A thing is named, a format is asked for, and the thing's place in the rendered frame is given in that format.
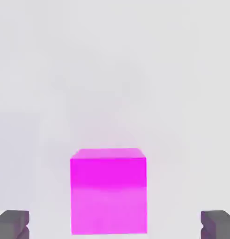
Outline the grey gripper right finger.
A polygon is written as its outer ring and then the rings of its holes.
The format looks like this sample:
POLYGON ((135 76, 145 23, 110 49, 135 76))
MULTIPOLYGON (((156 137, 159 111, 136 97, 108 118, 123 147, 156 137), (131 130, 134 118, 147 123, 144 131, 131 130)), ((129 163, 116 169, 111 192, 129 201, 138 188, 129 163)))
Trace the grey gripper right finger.
POLYGON ((201 239, 230 239, 230 215, 224 210, 201 212, 201 239))

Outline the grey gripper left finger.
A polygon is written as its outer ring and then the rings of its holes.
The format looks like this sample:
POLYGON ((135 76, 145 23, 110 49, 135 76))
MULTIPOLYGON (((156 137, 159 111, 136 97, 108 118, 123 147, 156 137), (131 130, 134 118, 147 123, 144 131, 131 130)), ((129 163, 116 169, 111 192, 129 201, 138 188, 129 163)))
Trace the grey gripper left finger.
POLYGON ((0 239, 30 239, 29 212, 6 210, 0 215, 0 239))

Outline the small magenta cube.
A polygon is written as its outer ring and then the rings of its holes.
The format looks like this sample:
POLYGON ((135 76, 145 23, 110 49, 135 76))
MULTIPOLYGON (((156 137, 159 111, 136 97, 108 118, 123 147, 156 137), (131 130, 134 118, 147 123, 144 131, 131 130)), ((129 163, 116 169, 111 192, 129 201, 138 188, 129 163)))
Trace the small magenta cube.
POLYGON ((72 235, 146 234, 146 169, 138 148, 76 152, 70 159, 72 235))

